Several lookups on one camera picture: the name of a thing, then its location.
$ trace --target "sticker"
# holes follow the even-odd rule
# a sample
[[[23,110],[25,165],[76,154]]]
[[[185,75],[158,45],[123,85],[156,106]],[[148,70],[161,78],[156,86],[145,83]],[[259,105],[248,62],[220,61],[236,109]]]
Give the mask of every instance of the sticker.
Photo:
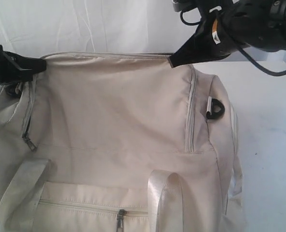
[[[212,38],[214,39],[215,44],[220,44],[221,41],[217,33],[217,26],[218,26],[218,20],[216,19],[212,26]]]

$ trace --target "black cable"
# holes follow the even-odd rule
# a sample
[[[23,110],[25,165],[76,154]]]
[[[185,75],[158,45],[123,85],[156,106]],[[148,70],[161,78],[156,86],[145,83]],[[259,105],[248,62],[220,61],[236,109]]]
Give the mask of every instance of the black cable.
[[[184,13],[186,13],[186,12],[188,12],[188,11],[190,11],[189,9],[183,9],[182,11],[181,11],[181,21],[184,23],[184,24],[186,24],[187,26],[197,26],[197,25],[199,25],[200,24],[200,21],[198,21],[198,22],[195,22],[195,23],[189,23],[189,22],[187,22],[184,18],[183,18],[183,14]]]
[[[282,71],[282,72],[273,72],[271,70],[268,70],[266,68],[264,68],[262,65],[260,65],[257,61],[255,61],[246,51],[244,51],[241,46],[235,41],[235,39],[229,35],[226,31],[226,29],[223,27],[221,19],[219,17],[219,13],[218,11],[216,11],[216,15],[217,15],[217,20],[219,25],[221,26],[224,34],[226,37],[228,37],[230,39],[230,41],[234,44],[234,46],[236,47],[236,49],[244,56],[246,57],[246,59],[248,59],[254,66],[256,66],[258,69],[260,69],[262,72],[271,75],[271,76],[285,76],[286,75],[286,70]]]

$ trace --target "black plastic d-ring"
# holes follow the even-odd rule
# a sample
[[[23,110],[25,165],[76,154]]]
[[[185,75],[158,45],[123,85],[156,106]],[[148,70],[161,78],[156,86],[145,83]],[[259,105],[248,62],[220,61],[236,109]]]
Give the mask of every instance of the black plastic d-ring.
[[[211,112],[206,113],[206,118],[212,120],[219,119],[222,115],[224,115],[226,111],[225,106],[217,99],[212,99],[211,103],[212,103]],[[216,106],[220,108],[218,112],[215,111]]]

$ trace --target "white table surface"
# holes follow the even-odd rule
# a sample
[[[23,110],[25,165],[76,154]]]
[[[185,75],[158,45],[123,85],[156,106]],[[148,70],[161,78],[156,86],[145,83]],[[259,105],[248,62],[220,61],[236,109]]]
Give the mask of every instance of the white table surface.
[[[275,71],[284,62],[262,62]],[[286,76],[249,62],[196,64],[223,81],[239,116],[247,232],[286,232]]]

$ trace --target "zipper pull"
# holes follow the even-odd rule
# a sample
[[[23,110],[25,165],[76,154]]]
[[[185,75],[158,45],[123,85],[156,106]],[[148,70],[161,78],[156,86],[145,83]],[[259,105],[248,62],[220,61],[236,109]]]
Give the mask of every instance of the zipper pull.
[[[117,215],[117,232],[123,232],[123,220],[124,216],[127,214],[127,211],[124,209],[119,210]]]
[[[25,143],[28,145],[28,147],[30,148],[31,151],[36,151],[37,147],[35,146],[35,144],[29,138],[29,133],[28,132],[26,132],[22,136],[22,139],[23,139],[23,141],[25,141]]]

